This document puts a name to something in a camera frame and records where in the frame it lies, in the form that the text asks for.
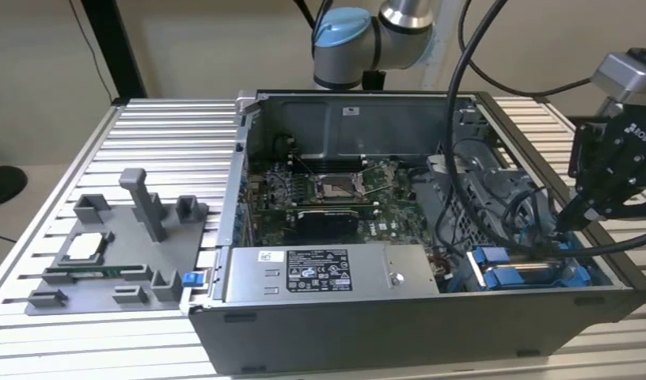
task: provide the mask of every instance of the aluminum extrusion table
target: aluminum extrusion table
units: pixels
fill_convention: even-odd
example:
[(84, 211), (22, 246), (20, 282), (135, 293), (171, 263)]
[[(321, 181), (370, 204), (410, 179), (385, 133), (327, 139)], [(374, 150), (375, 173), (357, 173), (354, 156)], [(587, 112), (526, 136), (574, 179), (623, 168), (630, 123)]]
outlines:
[[(498, 97), (495, 101), (571, 184), (566, 171), (573, 125), (550, 104), (518, 97)], [(37, 287), (38, 275), (72, 229), (72, 206), (78, 196), (101, 192), (112, 204), (129, 202), (128, 192), (118, 186), (125, 167), (147, 170), (149, 190), (158, 192), (163, 202), (193, 194), (210, 205), (197, 267), (213, 265), (235, 128), (233, 100), (132, 100), (126, 106), (110, 108), (0, 267), (0, 377), (116, 380), (215, 376), (182, 312), (29, 317), (24, 299)], [(646, 222), (609, 221), (603, 226), (617, 241), (646, 232)], [(629, 255), (646, 275), (646, 247)], [(194, 297), (187, 290), (185, 299)], [(549, 358), (285, 378), (646, 378), (646, 305), (619, 323), (586, 329)]]

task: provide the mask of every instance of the circuit board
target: circuit board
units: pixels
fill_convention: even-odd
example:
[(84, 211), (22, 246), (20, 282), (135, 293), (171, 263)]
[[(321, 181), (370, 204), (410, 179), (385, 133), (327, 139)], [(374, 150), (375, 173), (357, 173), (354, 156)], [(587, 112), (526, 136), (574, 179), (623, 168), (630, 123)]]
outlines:
[(409, 170), (367, 161), (357, 173), (294, 173), (277, 163), (250, 175), (251, 231), (257, 246), (421, 244), (430, 230)]

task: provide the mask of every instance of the green circuit board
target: green circuit board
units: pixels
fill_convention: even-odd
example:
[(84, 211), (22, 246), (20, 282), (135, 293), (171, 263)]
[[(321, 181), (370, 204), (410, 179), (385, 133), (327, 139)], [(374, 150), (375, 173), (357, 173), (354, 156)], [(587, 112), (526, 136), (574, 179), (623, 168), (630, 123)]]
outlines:
[[(251, 224), (259, 246), (294, 245), (302, 212), (343, 211), (358, 216), (353, 234), (325, 239), (326, 244), (421, 244), (430, 247), (431, 234), (407, 169), (395, 162), (370, 161), (357, 173), (290, 173), (275, 166), (250, 179)], [(318, 241), (302, 241), (315, 244)]]

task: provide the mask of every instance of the open computer tower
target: open computer tower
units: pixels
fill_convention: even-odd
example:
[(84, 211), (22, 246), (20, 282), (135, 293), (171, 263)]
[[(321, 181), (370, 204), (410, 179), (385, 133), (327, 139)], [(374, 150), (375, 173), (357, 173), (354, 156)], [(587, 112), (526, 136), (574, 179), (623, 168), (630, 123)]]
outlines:
[(189, 312), (218, 373), (550, 355), (646, 302), (625, 253), (519, 255), (465, 215), (470, 202), (527, 245), (611, 242), (597, 223), (543, 235), (569, 190), (486, 93), (458, 96), (469, 199), (446, 202), (443, 107), (442, 93), (261, 91), (242, 108), (215, 267)]

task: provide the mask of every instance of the white wall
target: white wall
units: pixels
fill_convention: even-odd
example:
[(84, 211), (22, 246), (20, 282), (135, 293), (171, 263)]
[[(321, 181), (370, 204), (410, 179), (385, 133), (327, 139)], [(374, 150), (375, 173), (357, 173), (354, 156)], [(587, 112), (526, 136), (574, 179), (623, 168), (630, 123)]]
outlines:
[[(315, 14), (318, 1), (309, 1)], [(335, 6), (377, 10), (378, 0)], [(310, 29), (290, 0), (121, 0), (147, 90), (166, 97), (234, 97), (239, 89), (311, 88)], [(387, 89), (418, 89), (422, 69)]]
[(70, 161), (108, 104), (66, 1), (0, 0), (0, 162)]
[[(473, 1), (465, 40), (491, 3)], [(437, 81), (442, 89), (459, 58), (453, 42)], [(485, 34), (474, 61), (497, 81), (533, 91), (589, 77), (607, 52), (630, 47), (646, 47), (646, 0), (510, 0)], [(461, 88), (503, 93), (471, 70), (466, 71)], [(589, 115), (603, 93), (594, 85), (585, 85), (550, 100), (567, 115)]]
[[(377, 9), (379, 3), (335, 5)], [(471, 23), (489, 4), (474, 0)], [(318, 1), (309, 5), (315, 11)], [(309, 30), (290, 0), (120, 0), (120, 7), (151, 97), (309, 88)], [(646, 0), (513, 0), (475, 60), (509, 85), (545, 89), (589, 76), (606, 51), (635, 45), (646, 45)], [(439, 88), (457, 56), (451, 44)], [(421, 69), (390, 72), (386, 87), (418, 89), (421, 77)], [(470, 74), (463, 88), (490, 86)], [(555, 97), (566, 113), (589, 113), (601, 100), (593, 88)], [(69, 162), (106, 108), (66, 0), (0, 0), (0, 161)]]

